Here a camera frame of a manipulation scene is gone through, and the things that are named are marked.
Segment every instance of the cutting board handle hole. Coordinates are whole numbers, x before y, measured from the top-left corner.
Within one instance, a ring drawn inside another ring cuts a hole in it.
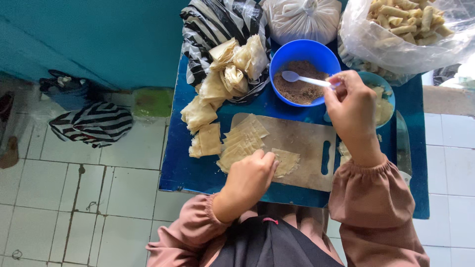
[[[330,161],[330,141],[325,141],[323,143],[322,151],[322,169],[321,172],[323,175],[328,174],[328,161]]]

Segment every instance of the blue bowl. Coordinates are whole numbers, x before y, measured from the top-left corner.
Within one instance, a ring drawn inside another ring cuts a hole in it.
[[[392,92],[392,94],[388,96],[388,101],[392,105],[392,113],[394,114],[394,108],[396,107],[396,98],[394,97],[394,92],[392,91],[392,88],[389,85],[389,83],[385,79],[383,79],[383,77],[371,72],[360,71],[358,72],[358,74],[360,75],[361,80],[363,80],[363,83],[366,86],[369,86],[369,85],[381,86],[384,88],[384,92],[388,92],[388,91]],[[376,126],[376,129],[381,128],[386,123],[388,122],[385,122],[381,125]]]
[[[335,54],[319,42],[312,40],[295,40],[288,42],[277,50],[270,62],[270,82],[274,88],[275,94],[285,103],[293,106],[310,107],[325,103],[322,97],[312,101],[310,105],[300,105],[287,100],[274,85],[274,75],[277,72],[287,70],[290,61],[308,60],[318,71],[328,73],[332,76],[339,73],[342,69]]]

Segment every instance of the floor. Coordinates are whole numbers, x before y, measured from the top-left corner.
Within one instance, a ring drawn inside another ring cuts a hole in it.
[[[131,104],[127,95],[108,100]],[[192,197],[157,190],[167,119],[136,124],[113,146],[93,149],[60,141],[32,112],[17,110],[21,160],[0,170],[0,266],[145,267],[145,244]],[[468,266],[475,259],[475,120],[425,119],[431,217],[414,225],[431,266]],[[346,264],[338,227],[330,221],[327,234]]]

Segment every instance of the cutting board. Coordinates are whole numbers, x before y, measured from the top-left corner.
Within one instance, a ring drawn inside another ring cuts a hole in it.
[[[231,128],[248,115],[248,113],[235,114]],[[336,132],[333,127],[260,115],[257,119],[270,133],[262,138],[265,152],[277,148],[300,154],[296,170],[282,178],[274,177],[272,181],[326,192],[332,189],[336,148]],[[326,151],[324,151],[325,141],[330,143],[329,146],[325,146]],[[324,166],[325,174],[322,173],[323,158],[328,159],[326,168]]]

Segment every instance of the hand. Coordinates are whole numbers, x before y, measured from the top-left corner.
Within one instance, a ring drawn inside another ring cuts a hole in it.
[[[374,167],[384,162],[376,136],[376,92],[364,85],[354,70],[328,78],[341,83],[335,91],[325,87],[325,105],[333,126],[356,164]]]
[[[253,207],[269,188],[276,171],[276,155],[259,149],[233,163],[226,184],[213,202],[216,218],[229,223]]]

